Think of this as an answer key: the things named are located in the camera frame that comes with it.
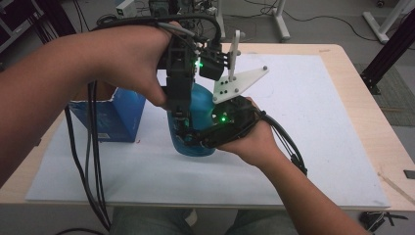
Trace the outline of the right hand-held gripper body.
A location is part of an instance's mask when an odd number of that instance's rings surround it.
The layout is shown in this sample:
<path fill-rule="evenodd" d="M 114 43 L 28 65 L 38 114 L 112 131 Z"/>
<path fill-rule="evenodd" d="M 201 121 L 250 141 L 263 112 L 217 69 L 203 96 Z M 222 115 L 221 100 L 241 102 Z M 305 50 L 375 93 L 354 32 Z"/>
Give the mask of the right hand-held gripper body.
<path fill-rule="evenodd" d="M 246 136 L 258 121 L 257 109 L 242 96 L 248 88 L 263 78 L 269 69 L 263 66 L 236 74 L 222 76 L 213 87 L 210 112 L 212 126 L 197 134 L 197 142 L 206 148 L 215 148 Z"/>

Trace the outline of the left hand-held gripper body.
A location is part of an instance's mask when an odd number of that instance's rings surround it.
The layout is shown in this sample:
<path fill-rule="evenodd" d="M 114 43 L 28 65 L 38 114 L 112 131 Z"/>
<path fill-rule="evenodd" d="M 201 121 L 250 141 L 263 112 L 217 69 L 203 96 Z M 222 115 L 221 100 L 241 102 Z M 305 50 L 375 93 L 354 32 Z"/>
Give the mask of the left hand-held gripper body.
<path fill-rule="evenodd" d="M 191 33 L 174 35 L 158 64 L 159 69 L 166 71 L 163 91 L 167 95 L 167 109 L 174 117 L 189 117 L 196 72 L 218 81 L 225 69 L 234 69 L 238 55 L 238 49 L 223 52 L 220 41 Z"/>

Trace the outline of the blue plastic bottle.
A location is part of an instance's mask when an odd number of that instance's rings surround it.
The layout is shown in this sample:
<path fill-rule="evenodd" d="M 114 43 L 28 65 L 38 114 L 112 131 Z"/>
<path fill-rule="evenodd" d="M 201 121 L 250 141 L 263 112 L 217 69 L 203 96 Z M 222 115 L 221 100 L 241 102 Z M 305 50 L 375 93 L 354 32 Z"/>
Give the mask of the blue plastic bottle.
<path fill-rule="evenodd" d="M 188 126 L 191 130 L 201 131 L 213 125 L 211 112 L 214 108 L 212 94 L 202 85 L 195 83 L 191 91 L 190 115 Z M 175 150 L 187 157 L 206 157 L 215 152 L 214 148 L 203 147 L 199 142 L 194 146 L 186 146 L 176 134 L 178 120 L 167 113 L 171 141 Z"/>

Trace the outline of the person's right hand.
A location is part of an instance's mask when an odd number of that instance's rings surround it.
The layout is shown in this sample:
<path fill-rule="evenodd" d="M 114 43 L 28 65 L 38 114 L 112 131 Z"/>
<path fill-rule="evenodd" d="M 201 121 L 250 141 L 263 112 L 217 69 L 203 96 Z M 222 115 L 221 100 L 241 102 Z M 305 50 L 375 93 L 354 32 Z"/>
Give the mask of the person's right hand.
<path fill-rule="evenodd" d="M 260 169 L 290 162 L 277 146 L 271 126 L 264 120 L 260 120 L 245 137 L 223 144 L 218 149 L 235 154 Z"/>

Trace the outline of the person's left hand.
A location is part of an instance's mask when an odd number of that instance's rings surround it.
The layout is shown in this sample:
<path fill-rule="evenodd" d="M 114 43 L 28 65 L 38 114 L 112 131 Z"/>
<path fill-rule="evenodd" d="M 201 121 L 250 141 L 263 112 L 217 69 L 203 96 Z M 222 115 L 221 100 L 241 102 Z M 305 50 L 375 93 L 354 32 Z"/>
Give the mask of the person's left hand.
<path fill-rule="evenodd" d="M 172 33 L 152 26 L 128 25 L 96 31 L 100 49 L 98 78 L 136 91 L 156 107 L 166 108 L 166 95 L 157 79 L 157 66 Z"/>

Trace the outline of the blue cardboard box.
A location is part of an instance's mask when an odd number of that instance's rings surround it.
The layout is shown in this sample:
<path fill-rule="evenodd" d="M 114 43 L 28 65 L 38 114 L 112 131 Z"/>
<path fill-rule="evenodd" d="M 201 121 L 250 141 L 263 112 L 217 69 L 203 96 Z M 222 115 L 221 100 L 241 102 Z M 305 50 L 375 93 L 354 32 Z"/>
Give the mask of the blue cardboard box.
<path fill-rule="evenodd" d="M 97 83 L 96 92 L 98 140 L 134 142 L 146 98 L 105 82 Z"/>

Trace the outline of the black computer tower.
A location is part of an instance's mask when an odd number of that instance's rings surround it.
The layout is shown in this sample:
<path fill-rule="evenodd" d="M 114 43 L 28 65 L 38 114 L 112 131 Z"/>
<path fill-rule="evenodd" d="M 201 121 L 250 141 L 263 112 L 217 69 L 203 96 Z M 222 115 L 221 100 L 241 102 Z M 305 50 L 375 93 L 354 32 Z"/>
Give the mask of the black computer tower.
<path fill-rule="evenodd" d="M 148 4 L 153 17 L 176 15 L 179 11 L 178 0 L 149 0 Z"/>

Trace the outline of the white stand leg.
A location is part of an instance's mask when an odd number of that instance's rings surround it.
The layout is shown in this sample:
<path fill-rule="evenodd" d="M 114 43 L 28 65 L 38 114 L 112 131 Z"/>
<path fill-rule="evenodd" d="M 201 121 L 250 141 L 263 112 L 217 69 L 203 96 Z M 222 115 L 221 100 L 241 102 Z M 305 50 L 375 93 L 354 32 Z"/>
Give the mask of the white stand leg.
<path fill-rule="evenodd" d="M 223 3 L 223 0 L 216 0 L 215 18 L 220 27 L 221 39 L 224 39 L 226 37 L 226 31 L 225 31 L 224 20 L 223 20 L 222 3 Z"/>
<path fill-rule="evenodd" d="M 272 15 L 277 24 L 277 29 L 280 33 L 282 41 L 288 41 L 291 38 L 291 35 L 283 19 L 285 3 L 286 0 L 277 0 L 276 6 L 272 8 Z"/>

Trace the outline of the white foam mat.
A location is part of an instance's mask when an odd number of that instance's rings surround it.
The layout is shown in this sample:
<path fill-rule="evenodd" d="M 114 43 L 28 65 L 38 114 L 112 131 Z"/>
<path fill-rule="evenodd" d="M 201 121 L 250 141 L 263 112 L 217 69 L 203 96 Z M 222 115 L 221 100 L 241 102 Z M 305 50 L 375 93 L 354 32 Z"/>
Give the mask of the white foam mat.
<path fill-rule="evenodd" d="M 247 90 L 300 150 L 308 178 L 344 208 L 390 206 L 323 61 L 315 55 L 243 54 L 237 71 L 268 68 Z M 256 167 L 215 151 L 185 157 L 169 136 L 166 112 L 147 103 L 133 143 L 100 146 L 110 205 L 267 207 L 281 200 Z"/>

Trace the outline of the white power supply box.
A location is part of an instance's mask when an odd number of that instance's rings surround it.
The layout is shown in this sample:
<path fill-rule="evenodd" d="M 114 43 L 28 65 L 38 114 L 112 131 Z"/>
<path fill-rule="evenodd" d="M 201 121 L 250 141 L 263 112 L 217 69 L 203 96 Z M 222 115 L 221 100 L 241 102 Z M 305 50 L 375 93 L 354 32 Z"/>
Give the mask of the white power supply box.
<path fill-rule="evenodd" d="M 137 15 L 134 0 L 122 0 L 115 9 L 121 19 L 132 18 Z"/>

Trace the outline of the person's right leg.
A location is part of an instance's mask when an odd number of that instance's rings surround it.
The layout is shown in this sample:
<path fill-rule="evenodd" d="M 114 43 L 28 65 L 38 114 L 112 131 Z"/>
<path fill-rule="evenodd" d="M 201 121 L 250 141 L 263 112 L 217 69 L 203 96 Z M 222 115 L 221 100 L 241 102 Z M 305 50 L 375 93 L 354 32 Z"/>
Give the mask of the person's right leg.
<path fill-rule="evenodd" d="M 298 235 L 285 211 L 238 210 L 225 235 Z"/>

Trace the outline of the black tool on floor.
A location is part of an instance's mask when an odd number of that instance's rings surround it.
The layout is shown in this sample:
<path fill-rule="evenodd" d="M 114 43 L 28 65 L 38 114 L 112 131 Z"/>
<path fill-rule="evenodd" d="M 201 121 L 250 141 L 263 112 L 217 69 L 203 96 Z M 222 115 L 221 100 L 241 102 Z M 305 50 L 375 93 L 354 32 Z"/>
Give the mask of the black tool on floor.
<path fill-rule="evenodd" d="M 387 211 L 364 211 L 359 217 L 358 221 L 368 232 L 374 234 L 386 221 L 390 226 L 394 226 L 395 219 L 407 220 L 408 217 L 399 214 L 391 214 Z"/>

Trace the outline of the dark shelf rack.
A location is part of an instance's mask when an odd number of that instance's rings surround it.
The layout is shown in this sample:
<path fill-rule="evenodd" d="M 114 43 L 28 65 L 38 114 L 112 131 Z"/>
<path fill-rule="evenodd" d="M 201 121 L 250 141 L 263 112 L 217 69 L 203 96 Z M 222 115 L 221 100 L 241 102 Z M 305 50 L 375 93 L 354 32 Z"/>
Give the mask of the dark shelf rack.
<path fill-rule="evenodd" d="M 0 54 L 42 15 L 35 0 L 0 0 Z"/>

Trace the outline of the black frame post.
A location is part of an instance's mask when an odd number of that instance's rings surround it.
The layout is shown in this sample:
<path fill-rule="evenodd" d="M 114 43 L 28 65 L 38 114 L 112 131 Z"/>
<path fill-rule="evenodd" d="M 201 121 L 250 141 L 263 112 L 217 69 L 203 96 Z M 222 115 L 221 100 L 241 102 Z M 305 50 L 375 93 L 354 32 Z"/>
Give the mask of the black frame post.
<path fill-rule="evenodd" d="M 59 0 L 36 1 L 59 36 L 76 34 L 76 31 Z"/>
<path fill-rule="evenodd" d="M 377 84 L 394 63 L 415 42 L 415 8 L 409 13 L 391 39 L 360 74 L 371 94 L 379 95 Z"/>

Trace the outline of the white slanted stand frame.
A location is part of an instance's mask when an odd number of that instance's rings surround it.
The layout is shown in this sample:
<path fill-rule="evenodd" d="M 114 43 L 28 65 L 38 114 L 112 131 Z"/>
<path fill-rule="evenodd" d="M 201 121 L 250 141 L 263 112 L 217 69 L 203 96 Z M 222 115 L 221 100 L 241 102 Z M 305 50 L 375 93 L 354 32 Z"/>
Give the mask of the white slanted stand frame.
<path fill-rule="evenodd" d="M 385 20 L 378 23 L 371 12 L 363 12 L 362 17 L 368 23 L 378 41 L 386 44 L 390 38 L 387 32 L 391 29 L 395 21 L 404 14 L 408 14 L 415 8 L 415 0 L 398 0 L 396 5 L 390 9 Z"/>

